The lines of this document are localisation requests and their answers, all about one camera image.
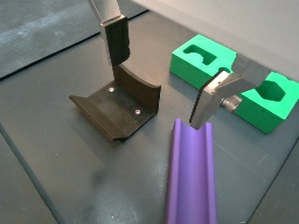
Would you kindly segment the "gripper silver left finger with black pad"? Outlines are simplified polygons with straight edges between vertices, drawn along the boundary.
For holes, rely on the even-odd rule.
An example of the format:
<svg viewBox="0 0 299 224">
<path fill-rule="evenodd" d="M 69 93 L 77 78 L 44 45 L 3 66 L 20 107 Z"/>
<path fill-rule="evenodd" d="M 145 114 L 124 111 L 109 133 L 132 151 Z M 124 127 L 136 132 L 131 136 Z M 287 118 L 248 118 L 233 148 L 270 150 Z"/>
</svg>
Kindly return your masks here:
<svg viewBox="0 0 299 224">
<path fill-rule="evenodd" d="M 120 65 L 129 57 L 127 17 L 121 14 L 117 0 L 88 0 L 107 44 L 111 66 Z"/>
</svg>

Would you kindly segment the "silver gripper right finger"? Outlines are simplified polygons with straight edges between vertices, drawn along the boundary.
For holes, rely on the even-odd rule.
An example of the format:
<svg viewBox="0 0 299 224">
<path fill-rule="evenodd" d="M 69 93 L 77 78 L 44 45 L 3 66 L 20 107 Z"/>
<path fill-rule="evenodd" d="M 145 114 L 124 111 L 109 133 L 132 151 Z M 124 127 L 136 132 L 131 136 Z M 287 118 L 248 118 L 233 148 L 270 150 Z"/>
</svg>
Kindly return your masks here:
<svg viewBox="0 0 299 224">
<path fill-rule="evenodd" d="M 266 66 L 240 54 L 231 69 L 232 73 L 219 71 L 200 88 L 189 118 L 189 125 L 196 130 L 220 107 L 228 111 L 237 108 L 241 102 L 239 94 L 259 87 L 271 72 Z"/>
</svg>

